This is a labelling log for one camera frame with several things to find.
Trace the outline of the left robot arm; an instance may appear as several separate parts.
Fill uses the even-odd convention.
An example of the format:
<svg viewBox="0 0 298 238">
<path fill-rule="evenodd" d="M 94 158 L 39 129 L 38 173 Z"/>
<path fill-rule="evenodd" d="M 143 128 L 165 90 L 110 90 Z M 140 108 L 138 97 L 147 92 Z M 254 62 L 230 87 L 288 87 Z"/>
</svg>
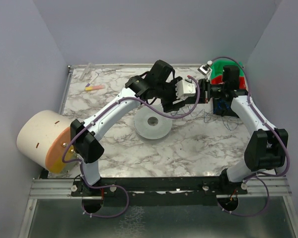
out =
<svg viewBox="0 0 298 238">
<path fill-rule="evenodd" d="M 157 113 L 158 110 L 148 100 L 159 99 L 163 107 L 160 115 L 171 119 L 173 117 L 168 112 L 185 105 L 182 97 L 192 97 L 197 101 L 200 92 L 196 80 L 176 77 L 170 64 L 157 60 L 149 71 L 132 76 L 118 95 L 99 112 L 82 122 L 72 121 L 70 145 L 78 154 L 77 161 L 85 183 L 94 185 L 100 180 L 98 159 L 104 153 L 100 140 L 123 116 L 141 105 Z"/>
</svg>

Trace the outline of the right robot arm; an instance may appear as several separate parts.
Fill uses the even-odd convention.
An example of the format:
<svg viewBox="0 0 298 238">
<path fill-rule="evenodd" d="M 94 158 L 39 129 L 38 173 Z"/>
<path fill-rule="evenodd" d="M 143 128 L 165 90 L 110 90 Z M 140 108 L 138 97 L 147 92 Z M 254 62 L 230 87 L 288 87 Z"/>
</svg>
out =
<svg viewBox="0 0 298 238">
<path fill-rule="evenodd" d="M 250 93 L 240 87 L 238 66 L 225 65 L 222 82 L 212 84 L 212 64 L 212 61 L 209 61 L 198 68 L 204 75 L 200 84 L 203 100 L 213 98 L 228 102 L 230 109 L 242 120 L 251 136 L 244 159 L 226 170 L 227 179 L 230 182 L 241 182 L 256 174 L 269 176 L 269 170 L 281 167 L 285 169 L 279 175 L 284 176 L 290 167 L 287 131 L 276 128 L 258 111 Z"/>
</svg>

